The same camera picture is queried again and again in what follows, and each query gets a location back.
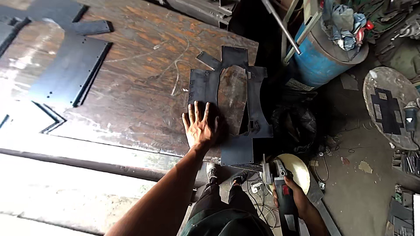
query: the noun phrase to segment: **dark green shirt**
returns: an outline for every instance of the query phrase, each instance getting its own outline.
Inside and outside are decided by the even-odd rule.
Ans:
[[[181,236],[274,236],[264,221],[238,209],[203,210],[185,225]]]

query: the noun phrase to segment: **cloth rag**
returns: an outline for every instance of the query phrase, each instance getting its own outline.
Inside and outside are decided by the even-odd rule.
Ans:
[[[349,51],[355,47],[355,35],[365,24],[362,13],[354,13],[347,5],[336,4],[334,0],[324,2],[322,29],[341,49]]]

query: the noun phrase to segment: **grinder handle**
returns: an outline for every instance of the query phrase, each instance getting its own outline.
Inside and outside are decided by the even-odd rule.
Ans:
[[[274,180],[280,215],[280,226],[283,235],[299,236],[299,214],[293,199],[293,191],[284,180]]]

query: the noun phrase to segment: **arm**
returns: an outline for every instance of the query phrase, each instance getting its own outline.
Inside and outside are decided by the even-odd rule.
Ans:
[[[210,104],[201,119],[197,101],[195,112],[188,106],[189,120],[182,114],[190,149],[107,233],[106,236],[176,235],[191,199],[195,177],[204,155],[214,144],[217,132],[207,118]]]
[[[293,199],[299,213],[308,228],[310,236],[327,236],[327,226],[319,211],[312,205],[302,188],[293,179],[284,179],[287,186],[293,190]]]

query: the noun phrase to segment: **black pants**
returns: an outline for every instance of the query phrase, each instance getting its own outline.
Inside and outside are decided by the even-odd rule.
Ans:
[[[200,199],[198,199],[192,208],[189,219],[202,210],[225,210],[230,208],[243,210],[258,217],[257,210],[251,199],[242,190],[241,186],[232,186],[229,191],[229,204],[222,202],[219,191],[219,185],[215,181],[207,184]]]

